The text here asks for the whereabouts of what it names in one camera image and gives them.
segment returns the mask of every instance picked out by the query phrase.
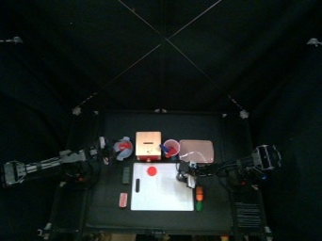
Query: white paper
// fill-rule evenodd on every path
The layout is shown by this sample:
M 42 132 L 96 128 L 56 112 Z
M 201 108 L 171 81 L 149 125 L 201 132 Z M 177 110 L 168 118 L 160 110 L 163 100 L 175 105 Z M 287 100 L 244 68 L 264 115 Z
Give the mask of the white paper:
M 148 174 L 149 167 L 156 169 L 155 175 Z M 176 174 L 173 163 L 134 163 L 130 210 L 193 211 L 192 189 L 176 180 Z

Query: orange box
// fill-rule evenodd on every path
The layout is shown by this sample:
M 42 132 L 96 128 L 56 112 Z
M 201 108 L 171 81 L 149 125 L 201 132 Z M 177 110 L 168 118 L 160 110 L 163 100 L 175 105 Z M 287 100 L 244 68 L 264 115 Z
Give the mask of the orange box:
M 161 160 L 161 132 L 136 132 L 136 157 L 139 161 Z

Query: black tabletop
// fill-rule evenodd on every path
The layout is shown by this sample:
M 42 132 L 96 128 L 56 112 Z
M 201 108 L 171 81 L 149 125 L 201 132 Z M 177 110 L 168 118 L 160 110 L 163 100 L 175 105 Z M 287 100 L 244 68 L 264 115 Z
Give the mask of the black tabletop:
M 129 137 L 134 144 L 137 131 L 160 131 L 161 141 L 168 138 L 211 140 L 213 159 L 220 163 L 251 153 L 247 121 L 239 115 L 219 114 L 155 114 L 108 113 L 100 122 L 98 135 L 116 139 Z M 121 183 L 122 168 L 132 171 L 137 162 L 134 153 L 121 162 L 100 163 L 100 175 L 92 187 L 85 217 L 85 229 L 148 233 L 161 231 L 172 234 L 231 233 L 228 195 L 215 176 L 199 178 L 204 187 L 204 209 L 196 211 L 130 211 L 130 185 Z M 126 207 L 117 207 L 118 193 L 128 194 Z

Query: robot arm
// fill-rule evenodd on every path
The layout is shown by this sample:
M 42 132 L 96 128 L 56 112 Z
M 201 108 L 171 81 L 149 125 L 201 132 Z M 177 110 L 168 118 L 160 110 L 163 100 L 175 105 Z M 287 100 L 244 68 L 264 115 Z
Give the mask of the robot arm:
M 49 158 L 36 163 L 24 164 L 17 161 L 10 161 L 1 167 L 1 182 L 2 187 L 10 187 L 21 184 L 34 173 L 41 173 L 45 169 L 53 169 L 58 166 L 77 164 L 85 162 L 96 156 L 96 149 L 80 150 L 72 152 L 70 150 L 61 151 L 57 157 Z

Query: green object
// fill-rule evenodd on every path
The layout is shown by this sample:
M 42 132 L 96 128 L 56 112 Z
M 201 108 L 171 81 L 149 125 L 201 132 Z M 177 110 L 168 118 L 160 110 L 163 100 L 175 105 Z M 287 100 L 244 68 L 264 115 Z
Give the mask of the green object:
M 204 208 L 203 202 L 201 202 L 201 201 L 197 201 L 197 202 L 196 202 L 196 211 L 197 211 L 197 212 L 201 212 L 203 208 Z

